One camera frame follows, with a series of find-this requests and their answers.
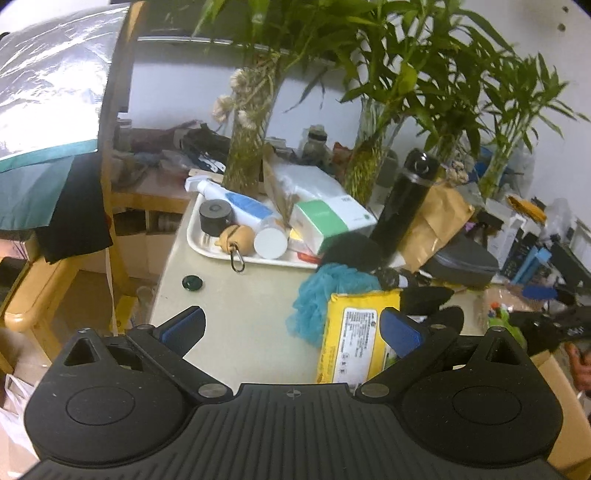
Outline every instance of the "dried flower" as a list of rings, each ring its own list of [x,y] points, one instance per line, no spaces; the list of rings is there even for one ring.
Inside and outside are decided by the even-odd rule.
[[[212,117],[219,124],[224,123],[234,108],[234,100],[229,95],[220,95],[213,104]]]
[[[242,89],[246,84],[246,75],[244,74],[244,70],[237,69],[232,75],[230,75],[230,87],[235,92],[239,89]]]
[[[252,121],[245,110],[238,110],[238,121],[247,130],[256,130],[256,123]]]

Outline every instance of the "ribbed black surface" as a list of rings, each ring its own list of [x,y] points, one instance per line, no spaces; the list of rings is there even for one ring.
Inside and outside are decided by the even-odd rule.
[[[45,461],[22,478],[558,480],[563,477],[543,460],[488,470],[442,460],[414,443],[388,407],[362,404],[348,394],[344,385],[243,385],[241,393],[231,402],[199,408],[185,431],[149,458],[110,469],[88,470]]]

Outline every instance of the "human hand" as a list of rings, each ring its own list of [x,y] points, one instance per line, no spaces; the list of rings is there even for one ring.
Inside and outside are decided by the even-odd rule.
[[[573,343],[567,343],[565,349],[569,356],[574,387],[578,391],[591,390],[591,352],[581,358],[580,350]]]

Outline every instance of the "black tumbler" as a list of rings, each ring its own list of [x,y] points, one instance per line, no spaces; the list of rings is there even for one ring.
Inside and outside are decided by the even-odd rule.
[[[385,258],[390,258],[398,249],[433,185],[438,168],[437,159],[418,148],[408,154],[370,237],[382,248]]]

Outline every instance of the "green and white box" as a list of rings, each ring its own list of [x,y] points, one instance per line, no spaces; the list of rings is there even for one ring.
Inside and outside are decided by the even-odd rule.
[[[291,212],[290,225],[315,255],[323,253],[330,239],[345,232],[369,235],[375,217],[349,195],[329,200],[298,202]]]

